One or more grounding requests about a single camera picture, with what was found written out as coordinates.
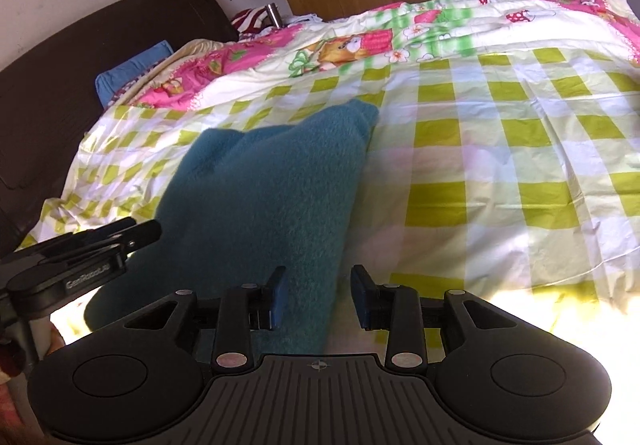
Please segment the checkered cartoon print duvet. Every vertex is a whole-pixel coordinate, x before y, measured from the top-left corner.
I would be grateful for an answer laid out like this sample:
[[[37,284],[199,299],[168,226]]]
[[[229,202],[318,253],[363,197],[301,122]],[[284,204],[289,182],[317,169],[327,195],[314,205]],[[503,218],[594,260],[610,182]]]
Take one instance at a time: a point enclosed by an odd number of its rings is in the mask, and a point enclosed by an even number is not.
[[[378,109],[345,265],[464,289],[611,376],[598,439],[639,439],[639,21],[624,0],[432,0],[196,39],[112,96],[27,245],[156,212],[207,129]]]

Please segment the dark wooden headboard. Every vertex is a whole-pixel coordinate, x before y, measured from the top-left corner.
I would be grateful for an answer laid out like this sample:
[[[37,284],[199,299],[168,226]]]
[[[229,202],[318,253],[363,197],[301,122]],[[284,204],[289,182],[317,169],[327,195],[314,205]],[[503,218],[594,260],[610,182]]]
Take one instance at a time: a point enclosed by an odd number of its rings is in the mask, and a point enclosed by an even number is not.
[[[166,40],[239,37],[216,0],[120,0],[39,43],[1,72],[1,252],[15,250],[61,193],[102,115],[94,79]]]

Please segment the blue pillow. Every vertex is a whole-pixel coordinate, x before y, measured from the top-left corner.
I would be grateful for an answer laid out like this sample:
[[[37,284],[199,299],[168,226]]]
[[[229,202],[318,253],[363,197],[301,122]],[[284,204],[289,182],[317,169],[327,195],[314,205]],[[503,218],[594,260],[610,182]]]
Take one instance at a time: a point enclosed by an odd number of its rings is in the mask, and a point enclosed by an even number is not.
[[[94,79],[96,95],[104,109],[114,100],[118,92],[124,90],[128,84],[133,83],[145,72],[148,72],[157,64],[174,53],[171,45],[163,40],[154,44],[149,49],[140,52],[129,60],[118,64],[106,72],[101,72]]]

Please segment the metal thermos cup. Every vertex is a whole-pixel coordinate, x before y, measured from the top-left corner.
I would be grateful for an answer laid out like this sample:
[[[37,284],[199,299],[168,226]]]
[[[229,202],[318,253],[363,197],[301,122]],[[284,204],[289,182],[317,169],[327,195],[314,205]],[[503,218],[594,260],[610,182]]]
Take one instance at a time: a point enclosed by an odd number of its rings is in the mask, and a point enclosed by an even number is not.
[[[265,6],[265,10],[267,12],[269,21],[270,21],[270,25],[273,28],[277,28],[277,29],[282,29],[284,27],[284,23],[282,20],[282,17],[280,15],[280,12],[278,10],[278,7],[275,3],[268,3]]]

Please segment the teal knitted sweater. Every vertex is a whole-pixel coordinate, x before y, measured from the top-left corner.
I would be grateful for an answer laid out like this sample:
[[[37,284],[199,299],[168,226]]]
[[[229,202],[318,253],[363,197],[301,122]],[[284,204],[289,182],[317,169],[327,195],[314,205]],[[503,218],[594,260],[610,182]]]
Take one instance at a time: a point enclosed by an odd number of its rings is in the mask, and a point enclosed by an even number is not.
[[[288,281],[282,325],[259,332],[256,354],[318,354],[378,109],[351,100],[295,124],[204,131],[180,161],[155,212],[162,235],[89,301],[99,329],[179,289],[218,298]]]

